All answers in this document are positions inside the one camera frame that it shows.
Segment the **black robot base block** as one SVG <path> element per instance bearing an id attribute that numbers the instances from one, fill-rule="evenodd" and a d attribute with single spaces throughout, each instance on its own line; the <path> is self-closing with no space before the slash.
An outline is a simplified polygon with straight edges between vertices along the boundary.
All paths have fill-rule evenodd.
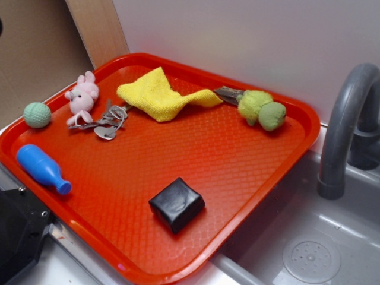
<path id="1" fill-rule="evenodd" d="M 31 190 L 1 191 L 1 284 L 37 265 L 53 215 Z"/>

